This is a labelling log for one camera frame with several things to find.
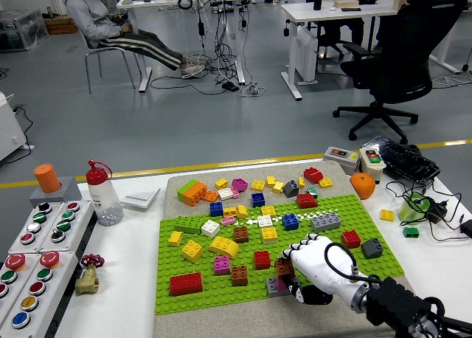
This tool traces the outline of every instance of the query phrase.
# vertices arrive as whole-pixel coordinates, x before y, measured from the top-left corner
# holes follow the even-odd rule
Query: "black office chair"
[[[429,55],[448,34],[466,5],[467,0],[407,0],[395,23],[390,27],[390,39],[382,47],[382,53],[365,58],[369,52],[359,46],[346,44],[353,52],[353,61],[341,64],[341,69],[353,78],[354,87],[369,89],[375,101],[365,107],[338,107],[333,117],[341,111],[365,113],[367,116],[349,132],[349,140],[357,139],[355,132],[375,118],[382,119],[401,137],[408,140],[391,116],[409,117],[410,123],[418,121],[418,114],[385,108],[384,104],[396,104],[416,100],[432,90],[428,69]]]

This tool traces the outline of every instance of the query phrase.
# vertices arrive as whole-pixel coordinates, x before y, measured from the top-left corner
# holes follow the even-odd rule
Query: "orange ball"
[[[361,200],[370,198],[375,190],[375,180],[367,173],[354,173],[350,182]]]

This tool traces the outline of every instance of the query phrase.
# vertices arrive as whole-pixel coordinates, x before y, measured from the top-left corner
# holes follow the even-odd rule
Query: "man in gray shirt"
[[[124,23],[119,15],[110,14],[105,0],[65,0],[64,3],[91,48],[113,46],[130,50],[174,71],[180,69],[182,78],[195,76],[205,69],[206,60],[174,52],[154,33],[144,30],[134,33],[131,23]]]

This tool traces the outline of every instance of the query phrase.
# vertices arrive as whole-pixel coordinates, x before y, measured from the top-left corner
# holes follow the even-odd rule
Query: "white chair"
[[[123,60],[125,61],[126,69],[128,70],[128,74],[130,76],[131,84],[133,85],[133,89],[136,89],[136,87],[134,86],[133,76],[131,76],[131,71],[130,71],[130,68],[129,68],[129,65],[128,65],[128,61],[126,60],[125,50],[122,49],[122,48],[114,47],[114,46],[110,46],[110,47],[106,47],[106,48],[94,48],[89,43],[89,41],[87,40],[85,35],[82,34],[82,32],[80,30],[79,30],[79,32],[80,32],[80,36],[82,37],[87,49],[89,50],[89,53],[86,54],[86,71],[87,71],[88,92],[91,94],[89,62],[87,61],[87,58],[89,57],[89,55],[97,54],[97,56],[98,56],[98,68],[100,70],[100,77],[102,77],[102,61],[100,60],[100,53],[101,52],[106,52],[106,51],[111,51],[111,50],[119,50],[121,52],[121,54],[123,56]],[[138,58],[136,57],[135,53],[133,53],[133,55],[134,55],[134,60],[136,61],[136,65],[138,66],[139,75],[141,77],[140,80],[141,80],[142,79],[142,72],[141,72],[141,69],[139,68]]]

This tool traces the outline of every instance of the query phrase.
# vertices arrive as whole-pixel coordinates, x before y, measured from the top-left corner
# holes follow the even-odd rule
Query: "yellow floor line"
[[[470,144],[472,144],[472,139],[444,141],[444,142],[430,142],[426,144],[418,144],[417,146],[418,148],[442,148],[445,146],[470,145]],[[282,156],[282,157],[273,157],[273,158],[268,158],[268,159],[250,159],[247,161],[219,162],[219,163],[207,163],[207,164],[202,164],[202,165],[156,168],[153,170],[132,170],[129,172],[114,173],[113,177],[117,179],[117,178],[125,178],[125,177],[152,176],[152,175],[164,174],[164,173],[190,172],[194,170],[211,170],[211,169],[216,169],[216,168],[227,168],[227,167],[236,167],[236,166],[251,166],[251,165],[262,165],[262,164],[268,164],[268,163],[278,163],[278,162],[302,161],[304,159],[321,159],[323,155],[324,154]],[[86,177],[76,176],[75,180],[77,182],[84,182],[86,180]],[[32,187],[36,185],[38,185],[38,181],[10,182],[10,183],[1,183],[0,189],[15,188],[15,187]]]

